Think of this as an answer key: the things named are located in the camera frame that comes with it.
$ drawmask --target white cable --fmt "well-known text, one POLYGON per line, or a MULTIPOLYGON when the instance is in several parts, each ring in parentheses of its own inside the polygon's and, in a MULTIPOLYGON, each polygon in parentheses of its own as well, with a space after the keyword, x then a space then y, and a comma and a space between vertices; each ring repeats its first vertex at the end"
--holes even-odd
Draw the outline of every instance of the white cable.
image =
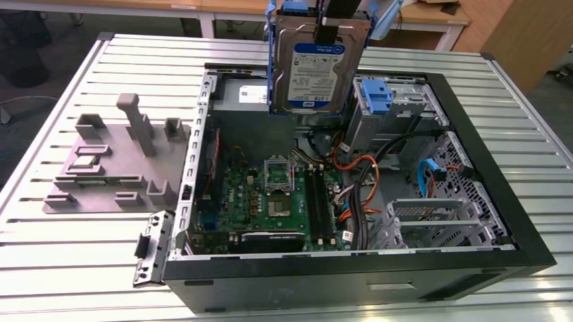
POLYGON ((17 101, 19 99, 53 99, 55 101, 59 100, 58 98, 50 97, 50 96, 22 96, 22 97, 17 97, 15 99, 10 99, 8 101, 0 102, 0 105, 10 103, 12 101, 17 101))
POLYGON ((346 193, 350 192, 350 190, 354 188, 354 185, 349 185, 338 195, 336 195, 334 197, 334 203, 338 204, 338 202, 341 201, 341 198, 345 196, 346 193))

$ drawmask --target wooden desk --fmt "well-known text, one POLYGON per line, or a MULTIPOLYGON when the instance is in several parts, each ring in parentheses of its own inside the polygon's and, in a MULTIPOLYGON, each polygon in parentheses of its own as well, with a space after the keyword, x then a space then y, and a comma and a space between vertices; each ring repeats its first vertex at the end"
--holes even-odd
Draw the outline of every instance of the wooden desk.
MULTIPOLYGON (((202 12, 212 13, 213 19, 236 19, 246 21, 265 21, 265 10, 269 0, 202 0, 202 12)), ((452 50, 459 36, 467 25, 472 24, 472 19, 459 9, 456 15, 449 15, 440 11, 440 4, 419 2, 403 8, 403 30, 443 33, 436 46, 436 50, 452 50)), ((393 29, 399 29, 399 20, 393 29)))
MULTIPOLYGON (((268 4, 269 0, 0 0, 0 9, 195 18, 203 37, 216 38, 216 20, 265 21, 268 4)), ((452 50, 472 20, 461 9, 452 16, 440 7, 416 3, 403 8, 401 29, 443 33, 436 50, 452 50)))
POLYGON ((3 9, 12 9, 11 3, 21 3, 21 7, 26 6, 27 10, 34 7, 45 8, 46 5, 54 6, 99 6, 117 7, 130 9, 167 9, 167 10, 201 10, 202 0, 10 0, 0 1, 3 9))

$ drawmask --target gray plastic part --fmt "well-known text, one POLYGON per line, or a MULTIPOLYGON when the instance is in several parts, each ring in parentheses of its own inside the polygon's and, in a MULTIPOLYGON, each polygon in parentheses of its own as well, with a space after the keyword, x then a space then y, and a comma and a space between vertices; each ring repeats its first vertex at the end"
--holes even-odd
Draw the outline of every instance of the gray plastic part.
POLYGON ((69 165, 66 169, 66 174, 85 174, 85 175, 98 175, 102 176, 106 173, 106 169, 101 164, 95 164, 91 168, 70 168, 73 165, 69 165))
POLYGON ((189 134, 191 128, 182 125, 183 140, 170 140, 166 136, 165 124, 151 127, 151 141, 157 149, 154 157, 145 157, 139 143, 129 135, 127 124, 102 124, 94 127, 95 139, 79 138, 73 146, 70 156, 63 165, 62 175, 55 178, 51 197, 46 199, 46 213, 111 213, 146 212, 175 209, 177 191, 181 186, 181 173, 186 160, 189 134), (99 156, 97 164, 105 169, 105 174, 86 172, 85 168, 74 175, 67 175, 70 165, 79 155, 77 151, 89 151, 85 147, 97 147, 94 153, 99 156), (150 182, 154 187, 147 194, 150 182), (138 203, 117 202, 117 193, 138 193, 138 203))
POLYGON ((109 156, 111 148, 107 144, 91 144, 89 146, 78 146, 75 149, 78 156, 109 156))
POLYGON ((78 200, 71 193, 51 193, 45 198, 45 203, 50 207, 75 207, 78 204, 78 200))
POLYGON ((163 125, 165 135, 169 141, 183 141, 186 139, 186 131, 183 122, 178 118, 167 118, 163 125))
POLYGON ((150 181, 147 185, 147 195, 154 205, 169 205, 177 201, 177 194, 171 189, 167 180, 163 182, 162 187, 158 189, 154 181, 150 181))
POLYGON ((142 197, 138 191, 118 191, 114 200, 119 207, 135 207, 142 203, 142 197))
POLYGON ((143 176, 138 176, 138 179, 122 179, 119 183, 126 189, 147 187, 146 178, 143 178, 143 176))
POLYGON ((135 134, 135 138, 142 147, 143 154, 146 156, 155 156, 157 149, 151 141, 154 131, 151 128, 150 119, 146 114, 141 113, 139 110, 141 98, 138 94, 121 94, 118 98, 118 108, 126 112, 127 119, 133 126, 131 130, 135 134))
POLYGON ((81 185, 78 184, 78 182, 74 180, 74 178, 71 179, 61 179, 57 178, 54 179, 54 184, 57 185, 57 187, 61 190, 67 190, 67 189, 79 189, 81 185))
POLYGON ((75 129, 85 140, 99 139, 99 130, 106 128, 106 124, 99 114, 82 114, 75 124, 75 129))

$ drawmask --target black cable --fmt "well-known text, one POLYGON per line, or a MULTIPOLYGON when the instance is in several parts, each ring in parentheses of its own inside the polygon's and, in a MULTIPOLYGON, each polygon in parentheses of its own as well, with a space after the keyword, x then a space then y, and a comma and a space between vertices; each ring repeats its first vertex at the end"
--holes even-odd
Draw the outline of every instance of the black cable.
POLYGON ((354 204, 354 198, 353 194, 349 196, 349 208, 350 208, 350 214, 352 214, 352 230, 353 230, 353 238, 352 238, 352 250, 360 250, 360 247, 362 245, 362 238, 360 234, 360 218, 358 218, 358 211, 357 211, 357 205, 354 204))
POLYGON ((320 159, 329 165, 333 166, 333 163, 330 163, 330 161, 326 159, 326 156, 322 155, 317 145, 313 142, 313 138, 314 138, 314 132, 310 129, 309 132, 306 133, 306 140, 309 141, 309 145, 312 147, 312 150, 314 152, 314 154, 320 157, 320 159))
MULTIPOLYGON (((393 148, 408 139, 417 136, 440 136, 444 134, 444 132, 445 132, 444 129, 435 129, 429 131, 411 132, 396 137, 377 151, 377 153, 374 154, 374 160, 377 161, 377 163, 380 163, 385 158, 385 156, 389 154, 389 152, 393 150, 393 148)), ((368 166, 362 169, 358 180, 354 183, 354 188, 350 192, 349 206, 350 206, 352 216, 353 216, 353 219, 358 221, 356 224, 358 226, 358 230, 357 230, 358 237, 353 238, 353 245, 354 245, 354 240, 357 240, 357 248, 353 247, 353 249, 357 249, 357 250, 368 249, 368 219, 366 219, 365 209, 362 208, 362 203, 361 203, 360 187, 362 185, 362 182, 366 179, 369 171, 373 168, 370 166, 370 163, 372 162, 369 162, 368 166)))

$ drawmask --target metal work surface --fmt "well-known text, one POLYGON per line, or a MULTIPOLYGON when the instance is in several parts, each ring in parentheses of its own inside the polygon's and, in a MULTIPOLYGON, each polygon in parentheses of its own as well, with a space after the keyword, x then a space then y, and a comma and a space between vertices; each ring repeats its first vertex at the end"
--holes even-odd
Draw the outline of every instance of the metal work surface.
MULTIPOLYGON (((266 64, 266 48, 262 42, 244 40, 129 35, 115 35, 111 41, 94 45, 0 193, 0 320, 194 317, 166 286, 133 288, 135 242, 150 213, 47 215, 43 198, 78 138, 75 123, 82 113, 99 113, 106 123, 125 124, 126 114, 115 107, 118 94, 138 93, 141 111, 151 123, 179 117, 194 130, 203 64, 266 64)), ((496 63, 479 54, 372 48, 365 51, 361 68, 447 76, 559 265, 455 302, 240 312, 197 318, 428 322, 511 317, 571 321, 572 159, 537 112, 496 63)))

